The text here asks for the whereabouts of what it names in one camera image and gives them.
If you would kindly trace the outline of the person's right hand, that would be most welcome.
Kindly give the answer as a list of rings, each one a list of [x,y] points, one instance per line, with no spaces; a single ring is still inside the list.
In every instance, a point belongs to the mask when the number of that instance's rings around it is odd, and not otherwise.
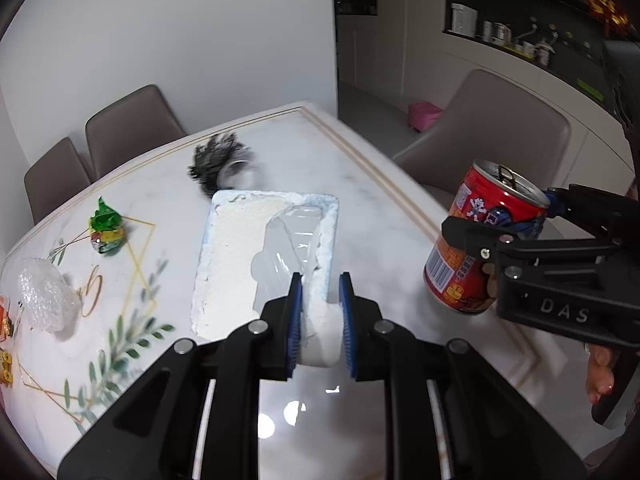
[[[608,348],[588,344],[586,393],[589,402],[597,405],[604,396],[608,396],[614,387],[612,363],[614,352]]]

